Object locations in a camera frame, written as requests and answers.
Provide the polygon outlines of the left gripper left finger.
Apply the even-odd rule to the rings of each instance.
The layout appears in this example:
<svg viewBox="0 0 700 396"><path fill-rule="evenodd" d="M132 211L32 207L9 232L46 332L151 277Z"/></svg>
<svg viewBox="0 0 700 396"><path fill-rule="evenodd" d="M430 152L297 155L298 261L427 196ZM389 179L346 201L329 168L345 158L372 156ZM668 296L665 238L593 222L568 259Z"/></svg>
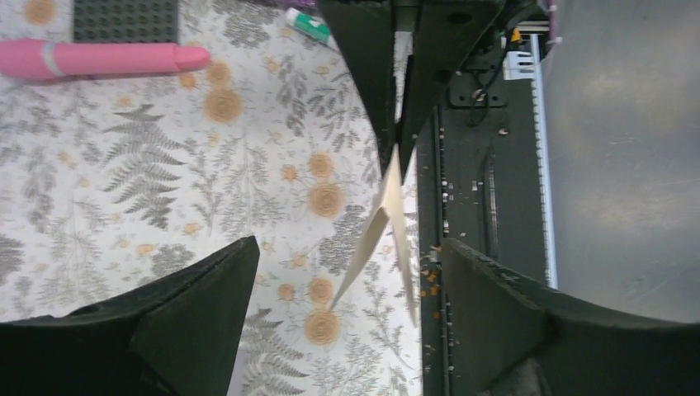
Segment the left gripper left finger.
<svg viewBox="0 0 700 396"><path fill-rule="evenodd" d="M3 323L2 394L226 394L259 256L248 236L63 317Z"/></svg>

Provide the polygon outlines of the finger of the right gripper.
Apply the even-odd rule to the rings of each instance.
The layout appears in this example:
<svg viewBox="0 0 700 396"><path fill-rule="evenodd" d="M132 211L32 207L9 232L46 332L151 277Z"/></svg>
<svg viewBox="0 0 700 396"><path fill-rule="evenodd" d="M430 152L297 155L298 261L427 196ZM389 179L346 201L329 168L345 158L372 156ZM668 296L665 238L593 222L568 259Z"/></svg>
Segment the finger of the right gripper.
<svg viewBox="0 0 700 396"><path fill-rule="evenodd" d="M408 58L398 124L400 169L452 76L503 11L505 1L423 1Z"/></svg>
<svg viewBox="0 0 700 396"><path fill-rule="evenodd" d="M389 1L318 1L376 137L382 173L395 137L395 31Z"/></svg>

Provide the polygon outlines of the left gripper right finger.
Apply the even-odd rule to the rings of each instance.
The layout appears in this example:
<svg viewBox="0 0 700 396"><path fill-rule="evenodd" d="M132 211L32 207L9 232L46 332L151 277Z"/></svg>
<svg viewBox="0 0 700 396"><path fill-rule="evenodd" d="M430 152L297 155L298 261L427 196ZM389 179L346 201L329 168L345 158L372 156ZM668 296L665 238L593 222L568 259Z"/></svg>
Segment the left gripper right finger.
<svg viewBox="0 0 700 396"><path fill-rule="evenodd" d="M454 395L696 395L699 326L605 308L448 238Z"/></svg>

